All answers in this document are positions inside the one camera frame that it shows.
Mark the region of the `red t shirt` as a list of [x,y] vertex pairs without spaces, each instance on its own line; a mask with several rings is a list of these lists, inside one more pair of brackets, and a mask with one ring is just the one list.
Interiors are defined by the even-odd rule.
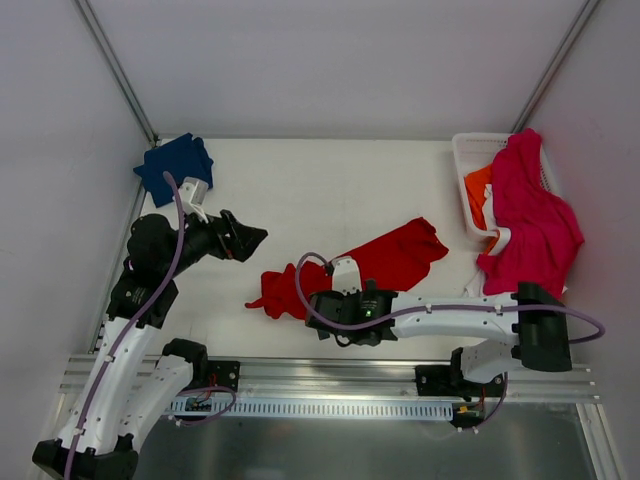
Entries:
[[[353,258],[364,279],[373,279],[383,290],[408,291],[427,277],[431,264],[444,258],[449,249],[438,239],[436,229],[417,217],[345,254]],[[306,309],[295,288],[296,266],[286,265],[282,272],[261,275],[261,296],[245,305],[262,309],[272,318],[288,314],[303,320]]]

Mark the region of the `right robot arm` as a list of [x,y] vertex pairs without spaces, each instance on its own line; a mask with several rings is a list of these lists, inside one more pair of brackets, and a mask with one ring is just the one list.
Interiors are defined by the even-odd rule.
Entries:
[[572,369],[564,306],[535,283],[516,292],[460,299],[454,303],[405,292],[367,287],[311,295],[305,324],[320,339],[342,346],[377,346],[383,341],[427,336],[465,337],[475,344],[456,348],[444,395],[470,395],[496,377],[523,367],[544,373]]

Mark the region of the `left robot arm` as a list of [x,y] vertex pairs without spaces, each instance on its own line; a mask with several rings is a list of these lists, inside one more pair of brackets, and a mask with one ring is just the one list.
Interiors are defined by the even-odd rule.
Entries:
[[160,214],[131,226],[124,270],[107,307],[99,353],[70,417],[32,461],[54,479],[130,479],[142,446],[180,392],[206,390],[205,345],[173,339],[151,377],[133,388],[148,348],[178,295],[176,276],[206,256],[244,262],[267,238],[228,210],[217,216],[181,213],[178,228]]

